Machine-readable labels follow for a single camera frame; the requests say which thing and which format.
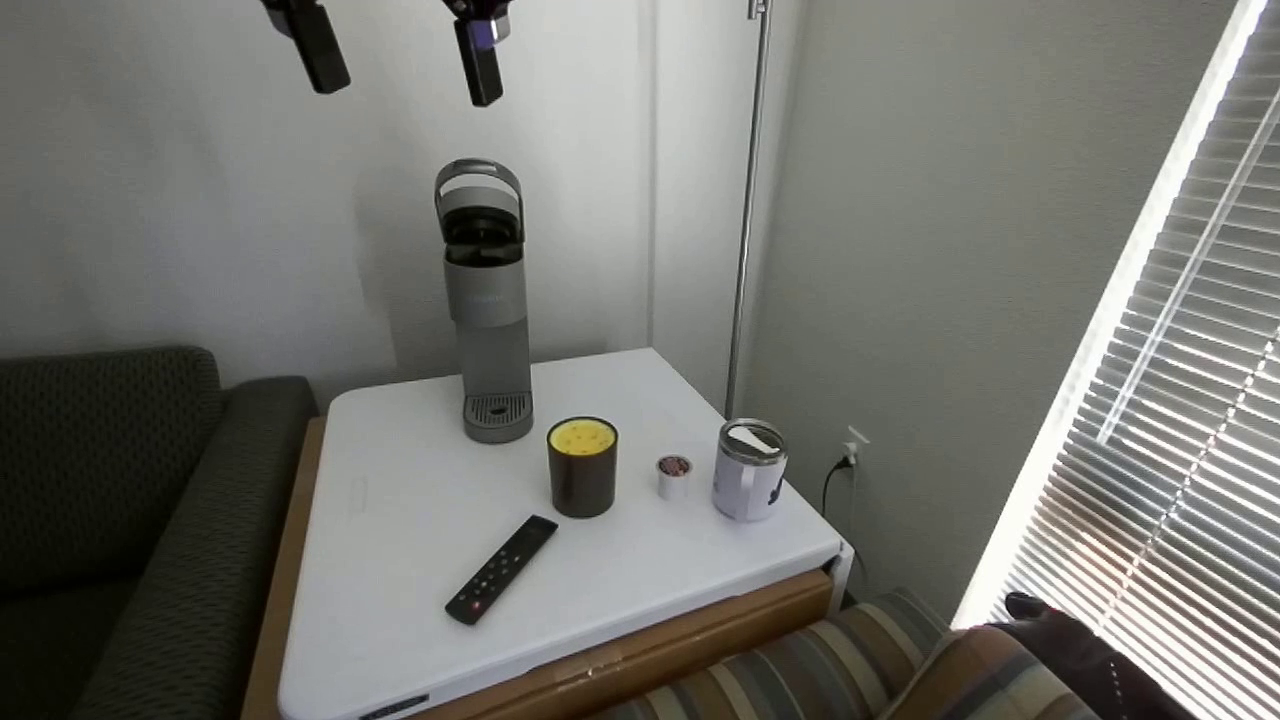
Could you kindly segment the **white insulated mug with lid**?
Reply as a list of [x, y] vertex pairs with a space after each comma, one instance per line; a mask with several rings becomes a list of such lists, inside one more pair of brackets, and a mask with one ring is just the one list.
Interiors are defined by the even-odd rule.
[[788, 450], [780, 430], [754, 418], [724, 423], [718, 434], [712, 498], [739, 523], [769, 518], [785, 483]]

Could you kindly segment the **metal pole stand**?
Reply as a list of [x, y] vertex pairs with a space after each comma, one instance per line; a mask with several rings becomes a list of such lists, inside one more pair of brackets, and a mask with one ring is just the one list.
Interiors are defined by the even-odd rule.
[[730, 333], [730, 355], [726, 372], [724, 410], [727, 419], [736, 416], [739, 397], [739, 375], [742, 363], [742, 341], [748, 306], [748, 279], [753, 246], [753, 223], [756, 202], [756, 186], [760, 165], [760, 146], [765, 91], [768, 83], [768, 63], [771, 55], [771, 31], [774, 0], [748, 0], [748, 19], [756, 23], [756, 55], [754, 64], [754, 83], [751, 92], [751, 117], [748, 138], [748, 160], [742, 190], [742, 211], [739, 232], [739, 254], [735, 275], [735, 297]]

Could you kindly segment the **dark green sofa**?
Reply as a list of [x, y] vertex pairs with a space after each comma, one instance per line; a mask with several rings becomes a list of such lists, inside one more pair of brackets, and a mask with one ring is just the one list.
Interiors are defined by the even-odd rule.
[[0, 359], [0, 720], [233, 720], [316, 415], [196, 346]]

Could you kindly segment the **grey coffee maker lid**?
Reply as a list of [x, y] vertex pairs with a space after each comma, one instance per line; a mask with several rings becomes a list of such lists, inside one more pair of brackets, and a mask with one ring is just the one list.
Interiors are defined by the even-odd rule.
[[516, 174], [498, 161], [462, 158], [436, 174], [433, 202], [449, 246], [525, 242], [525, 201]]

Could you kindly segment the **window blinds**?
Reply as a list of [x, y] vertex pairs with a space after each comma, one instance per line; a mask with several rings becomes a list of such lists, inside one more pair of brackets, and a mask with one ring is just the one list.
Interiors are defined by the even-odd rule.
[[1203, 720], [1280, 720], [1280, 0], [1243, 0], [1180, 184], [1140, 242], [970, 619], [1021, 591]]

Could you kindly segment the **dark candle jar yellow wax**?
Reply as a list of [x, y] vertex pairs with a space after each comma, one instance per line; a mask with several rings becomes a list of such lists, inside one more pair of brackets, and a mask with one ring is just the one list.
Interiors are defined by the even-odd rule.
[[550, 497], [567, 518], [598, 518], [614, 503], [620, 433], [598, 416], [571, 416], [547, 433]]

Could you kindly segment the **grey coffee maker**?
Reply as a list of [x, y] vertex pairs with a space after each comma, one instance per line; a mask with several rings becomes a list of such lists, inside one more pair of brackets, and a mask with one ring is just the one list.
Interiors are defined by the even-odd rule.
[[463, 432], [504, 445], [532, 429], [525, 242], [444, 242], [444, 278], [463, 383]]

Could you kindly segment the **black remote control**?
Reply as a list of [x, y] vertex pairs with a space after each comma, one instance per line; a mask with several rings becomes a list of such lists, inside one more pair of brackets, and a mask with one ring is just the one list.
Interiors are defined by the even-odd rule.
[[548, 518], [530, 515], [451, 597], [445, 614], [466, 626], [476, 625], [558, 528]]

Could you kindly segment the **dark bag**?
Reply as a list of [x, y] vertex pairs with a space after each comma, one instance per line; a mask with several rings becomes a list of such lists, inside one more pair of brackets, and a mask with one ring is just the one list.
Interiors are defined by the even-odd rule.
[[1102, 720], [1197, 720], [1125, 653], [1083, 621], [1025, 592], [1004, 597], [993, 626], [1034, 655]]

